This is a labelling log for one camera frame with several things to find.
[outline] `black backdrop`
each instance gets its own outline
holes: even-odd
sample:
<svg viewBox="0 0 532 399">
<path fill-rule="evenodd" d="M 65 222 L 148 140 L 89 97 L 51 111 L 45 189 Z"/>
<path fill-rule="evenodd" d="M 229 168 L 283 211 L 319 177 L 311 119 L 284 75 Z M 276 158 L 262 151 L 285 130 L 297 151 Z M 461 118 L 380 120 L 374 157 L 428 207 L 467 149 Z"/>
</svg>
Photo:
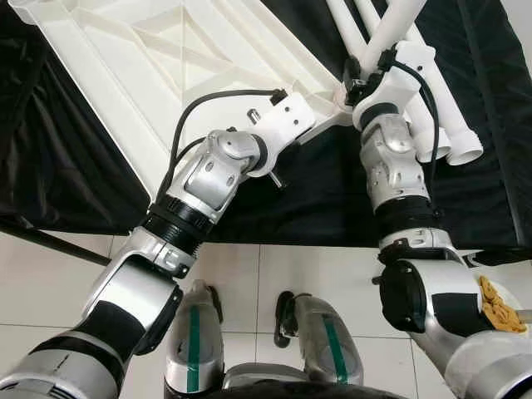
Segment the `black backdrop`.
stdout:
<svg viewBox="0 0 532 399">
<path fill-rule="evenodd" d="M 323 0 L 263 2 L 341 76 L 347 53 Z M 429 0 L 417 24 L 485 147 L 468 165 L 438 163 L 436 198 L 454 243 L 530 246 L 532 84 L 504 9 L 498 0 Z M 39 31 L 2 0 L 0 54 L 3 219 L 87 233 L 135 227 L 148 205 L 138 179 Z M 212 240 L 375 246 L 359 150 L 359 134 L 345 127 L 287 149 L 278 169 L 288 188 L 245 182 Z"/>
</svg>

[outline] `green stripe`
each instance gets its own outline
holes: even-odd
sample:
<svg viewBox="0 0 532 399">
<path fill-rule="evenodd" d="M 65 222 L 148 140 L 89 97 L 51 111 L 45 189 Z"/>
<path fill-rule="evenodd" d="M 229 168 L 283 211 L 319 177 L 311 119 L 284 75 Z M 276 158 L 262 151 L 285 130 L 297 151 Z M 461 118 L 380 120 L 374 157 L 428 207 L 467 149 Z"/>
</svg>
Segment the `green stripe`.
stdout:
<svg viewBox="0 0 532 399">
<path fill-rule="evenodd" d="M 190 308 L 189 361 L 186 373 L 186 391 L 197 392 L 200 389 L 200 312 Z"/>
<path fill-rule="evenodd" d="M 331 347 L 334 368 L 336 368 L 336 381 L 341 384 L 347 384 L 346 363 L 343 360 L 342 348 L 340 347 L 340 341 L 338 341 L 338 335 L 336 334 L 333 320 L 330 317 L 323 315 L 323 323 L 325 323 L 325 331 L 327 332 L 329 346 Z"/>
</svg>

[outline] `tile floor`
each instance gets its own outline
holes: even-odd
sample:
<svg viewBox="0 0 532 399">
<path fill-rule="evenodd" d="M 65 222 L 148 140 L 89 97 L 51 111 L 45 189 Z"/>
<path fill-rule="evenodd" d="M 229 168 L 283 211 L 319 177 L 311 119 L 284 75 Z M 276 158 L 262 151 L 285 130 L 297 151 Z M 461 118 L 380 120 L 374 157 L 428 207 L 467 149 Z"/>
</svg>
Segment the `tile floor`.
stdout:
<svg viewBox="0 0 532 399">
<path fill-rule="evenodd" d="M 124 238 L 57 234 L 103 255 L 112 255 Z M 224 307 L 225 361 L 273 362 L 301 367 L 297 340 L 286 349 L 273 345 L 273 307 L 286 288 L 310 292 L 332 304 L 357 345 L 365 383 L 409 398 L 451 399 L 436 369 L 406 334 L 381 315 L 378 288 L 370 278 L 382 266 L 375 249 L 206 244 L 186 289 L 204 278 L 219 290 Z M 91 284 L 102 267 L 0 234 L 0 373 L 24 353 L 79 320 Z M 532 307 L 532 266 L 528 263 L 479 270 L 509 288 Z M 159 396 L 165 343 L 136 357 L 121 398 Z"/>
</svg>

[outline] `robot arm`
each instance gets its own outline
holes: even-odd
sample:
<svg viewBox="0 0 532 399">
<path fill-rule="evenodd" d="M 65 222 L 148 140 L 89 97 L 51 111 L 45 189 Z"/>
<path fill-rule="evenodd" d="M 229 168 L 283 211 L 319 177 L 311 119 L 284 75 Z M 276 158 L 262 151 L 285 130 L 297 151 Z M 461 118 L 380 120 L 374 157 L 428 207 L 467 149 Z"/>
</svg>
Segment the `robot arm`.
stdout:
<svg viewBox="0 0 532 399">
<path fill-rule="evenodd" d="M 212 131 L 97 279 L 81 322 L 33 349 L 0 379 L 2 399 L 113 399 L 133 355 L 151 352 L 182 299 L 197 248 L 239 184 L 271 172 L 314 124 L 298 93 L 275 98 L 248 131 Z"/>
<path fill-rule="evenodd" d="M 394 51 L 397 61 L 421 74 L 434 57 L 429 47 L 410 42 L 397 43 Z M 480 287 L 431 205 L 401 116 L 420 85 L 394 66 L 378 79 L 369 93 L 354 93 L 352 117 L 362 131 L 360 157 L 380 232 L 379 259 L 386 265 L 383 314 L 411 335 L 460 399 L 530 395 L 530 341 L 494 331 L 482 316 Z"/>
</svg>

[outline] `white pipe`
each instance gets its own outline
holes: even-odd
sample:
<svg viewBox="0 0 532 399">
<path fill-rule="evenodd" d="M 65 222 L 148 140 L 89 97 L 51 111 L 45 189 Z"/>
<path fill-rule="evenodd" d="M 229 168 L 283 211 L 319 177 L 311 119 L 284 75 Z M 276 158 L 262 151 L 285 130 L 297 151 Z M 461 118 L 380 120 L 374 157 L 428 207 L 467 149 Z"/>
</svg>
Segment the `white pipe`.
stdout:
<svg viewBox="0 0 532 399">
<path fill-rule="evenodd" d="M 412 25 L 408 30 L 406 39 L 425 44 L 416 25 Z M 449 165 L 463 165 L 476 160 L 484 153 L 482 143 L 480 143 L 476 133 L 467 125 L 456 104 L 455 97 L 453 97 L 435 62 L 425 71 L 425 79 L 436 100 L 440 123 L 446 129 L 451 141 L 451 152 L 447 156 L 447 163 Z"/>
<path fill-rule="evenodd" d="M 364 25 L 370 35 L 373 35 L 381 22 L 381 18 L 372 0 L 354 0 L 358 11 L 364 21 Z M 411 118 L 411 133 L 414 145 L 417 150 L 417 159 L 420 162 L 429 162 L 434 146 L 434 119 L 427 109 L 425 102 L 419 94 L 406 105 L 406 113 Z M 451 150 L 451 143 L 444 129 L 440 128 L 440 139 L 438 140 L 438 150 L 436 158 L 440 159 Z"/>
<path fill-rule="evenodd" d="M 367 79 L 377 69 L 381 53 L 406 35 L 425 2 L 426 0 L 394 0 L 388 6 L 375 34 L 367 44 L 364 55 L 360 58 L 363 79 Z"/>
<path fill-rule="evenodd" d="M 342 36 L 343 44 L 347 52 L 360 60 L 366 51 L 366 40 L 358 30 L 358 26 L 352 19 L 351 12 L 343 0 L 327 0 L 327 5 L 331 11 L 332 18 Z"/>
</svg>

